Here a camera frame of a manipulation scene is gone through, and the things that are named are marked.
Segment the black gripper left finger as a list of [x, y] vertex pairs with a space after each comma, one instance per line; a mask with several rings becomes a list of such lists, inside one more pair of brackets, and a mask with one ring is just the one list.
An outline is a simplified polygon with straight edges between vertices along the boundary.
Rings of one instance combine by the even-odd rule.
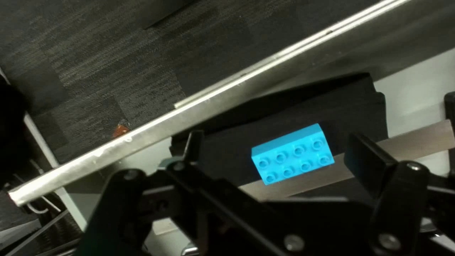
[[75, 256], [151, 256], [143, 248], [151, 224], [171, 218], [201, 256], [264, 251], [261, 233], [233, 201], [251, 199], [197, 169], [203, 133], [193, 130], [177, 159], [151, 174], [123, 169], [110, 176]]

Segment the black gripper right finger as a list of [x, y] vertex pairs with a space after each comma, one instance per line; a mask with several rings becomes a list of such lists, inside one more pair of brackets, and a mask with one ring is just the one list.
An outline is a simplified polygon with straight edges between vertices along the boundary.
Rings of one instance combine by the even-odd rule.
[[453, 183], [415, 160], [397, 160], [353, 133], [343, 164], [373, 199], [368, 243], [375, 256], [453, 256]]

